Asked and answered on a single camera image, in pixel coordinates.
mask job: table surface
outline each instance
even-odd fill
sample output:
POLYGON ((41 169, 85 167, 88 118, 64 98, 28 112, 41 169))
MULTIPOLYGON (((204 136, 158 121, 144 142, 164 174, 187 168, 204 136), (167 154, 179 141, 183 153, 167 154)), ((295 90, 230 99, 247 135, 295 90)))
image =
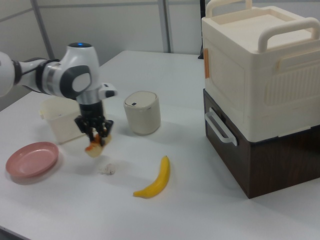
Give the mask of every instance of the table surface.
POLYGON ((0 112, 0 226, 32 240, 301 240, 320 238, 320 179, 247 199, 205 134, 203 61, 195 55, 124 51, 100 67, 118 96, 104 101, 112 141, 92 159, 83 136, 61 144, 58 163, 25 180, 6 172, 19 148, 55 143, 38 114, 50 96, 29 93, 0 112), (124 99, 158 94, 161 127, 133 134, 124 99), (168 155, 171 175, 154 198, 133 197, 157 177, 168 155), (112 163, 114 175, 99 174, 112 163))

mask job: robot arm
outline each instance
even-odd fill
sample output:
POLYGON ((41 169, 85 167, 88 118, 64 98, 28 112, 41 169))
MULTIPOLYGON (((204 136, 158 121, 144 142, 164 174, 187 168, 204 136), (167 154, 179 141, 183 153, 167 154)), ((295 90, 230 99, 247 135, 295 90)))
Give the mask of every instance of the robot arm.
POLYGON ((14 85, 35 92, 76 100, 81 115, 75 119, 82 133, 94 141, 94 131, 105 144, 113 121, 104 117, 102 100, 117 94, 109 83, 99 80, 97 53, 88 43, 71 43, 65 56, 58 59, 34 59, 28 62, 11 60, 0 52, 0 96, 14 85))

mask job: yellow banana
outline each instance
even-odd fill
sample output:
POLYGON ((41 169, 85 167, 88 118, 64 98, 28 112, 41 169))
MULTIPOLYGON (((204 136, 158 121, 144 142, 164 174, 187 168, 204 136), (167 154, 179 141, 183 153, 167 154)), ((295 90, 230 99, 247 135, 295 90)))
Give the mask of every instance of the yellow banana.
POLYGON ((156 180, 147 186, 145 189, 140 191, 135 191, 133 193, 134 197, 140 197, 149 199, 159 194, 167 185, 170 177, 170 161, 167 156, 161 159, 160 172, 156 180))

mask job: pink plate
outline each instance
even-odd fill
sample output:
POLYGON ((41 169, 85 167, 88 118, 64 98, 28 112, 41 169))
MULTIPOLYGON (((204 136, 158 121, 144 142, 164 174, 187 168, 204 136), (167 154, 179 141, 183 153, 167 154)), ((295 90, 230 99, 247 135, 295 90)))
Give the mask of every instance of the pink plate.
POLYGON ((49 170, 58 160, 59 149, 51 142, 36 142, 16 151, 5 168, 13 177, 28 178, 49 170))

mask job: white drawer handle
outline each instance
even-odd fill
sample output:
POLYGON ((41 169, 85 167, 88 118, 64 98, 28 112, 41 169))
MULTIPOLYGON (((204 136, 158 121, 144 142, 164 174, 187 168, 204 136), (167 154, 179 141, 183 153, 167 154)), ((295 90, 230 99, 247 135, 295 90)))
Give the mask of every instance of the white drawer handle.
POLYGON ((206 122, 209 124, 209 126, 212 128, 212 130, 215 132, 215 134, 218 136, 218 138, 221 140, 221 142, 223 142, 225 144, 233 143, 235 146, 238 145, 236 137, 227 128, 227 126, 221 121, 219 116, 215 113, 215 111, 212 108, 210 108, 210 111, 204 115, 204 118, 205 118, 206 122), (225 134, 228 137, 222 136, 222 134, 219 132, 219 130, 216 128, 216 126, 211 121, 210 117, 212 117, 215 120, 215 122, 219 125, 219 127, 225 132, 225 134))

